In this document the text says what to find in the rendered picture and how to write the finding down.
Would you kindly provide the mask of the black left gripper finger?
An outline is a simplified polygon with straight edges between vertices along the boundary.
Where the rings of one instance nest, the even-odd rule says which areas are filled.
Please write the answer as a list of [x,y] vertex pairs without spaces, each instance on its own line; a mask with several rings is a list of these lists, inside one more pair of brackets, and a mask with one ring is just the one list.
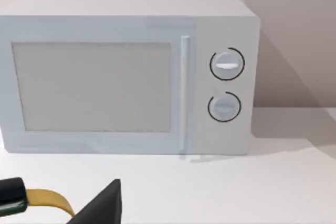
[[114,179],[66,224],[121,224],[121,180]]

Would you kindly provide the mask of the microwave oven door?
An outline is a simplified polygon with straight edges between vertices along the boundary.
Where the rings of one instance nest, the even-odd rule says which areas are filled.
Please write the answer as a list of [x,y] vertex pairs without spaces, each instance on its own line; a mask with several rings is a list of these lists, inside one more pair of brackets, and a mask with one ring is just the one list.
[[0,129],[12,153],[180,153],[182,16],[0,16]]

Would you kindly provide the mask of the dark green bottle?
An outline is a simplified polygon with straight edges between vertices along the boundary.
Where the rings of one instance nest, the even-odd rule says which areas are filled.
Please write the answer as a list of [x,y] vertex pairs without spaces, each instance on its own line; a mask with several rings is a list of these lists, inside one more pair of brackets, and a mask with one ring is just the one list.
[[24,213],[28,207],[53,207],[75,216],[69,201],[48,189],[27,189],[22,178],[0,179],[0,217]]

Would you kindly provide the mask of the pale microwave oven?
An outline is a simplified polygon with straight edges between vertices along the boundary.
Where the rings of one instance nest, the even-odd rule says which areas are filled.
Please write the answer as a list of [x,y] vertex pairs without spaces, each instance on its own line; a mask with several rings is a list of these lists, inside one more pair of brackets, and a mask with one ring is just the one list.
[[[192,120],[185,153],[241,155],[251,135],[260,19],[240,0],[22,0],[0,8],[1,15],[19,16],[182,16],[197,23]],[[218,80],[209,68],[214,53],[227,48],[245,58],[242,74]],[[211,97],[236,94],[242,110],[231,122],[219,123],[207,111]]]

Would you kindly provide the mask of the smaller microwave knob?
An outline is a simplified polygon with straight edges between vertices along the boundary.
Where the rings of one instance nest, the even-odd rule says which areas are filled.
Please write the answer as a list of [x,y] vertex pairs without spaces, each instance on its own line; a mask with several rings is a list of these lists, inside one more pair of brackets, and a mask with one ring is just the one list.
[[219,123],[228,123],[236,119],[241,112],[242,102],[231,92],[225,92],[220,97],[211,97],[207,104],[210,117]]

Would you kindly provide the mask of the larger microwave knob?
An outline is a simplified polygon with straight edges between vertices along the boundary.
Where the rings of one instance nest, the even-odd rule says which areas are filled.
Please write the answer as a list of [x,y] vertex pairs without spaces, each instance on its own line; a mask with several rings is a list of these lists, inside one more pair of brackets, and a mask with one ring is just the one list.
[[245,68],[245,58],[235,48],[214,53],[209,62],[209,68],[215,78],[222,81],[231,81],[238,78]]

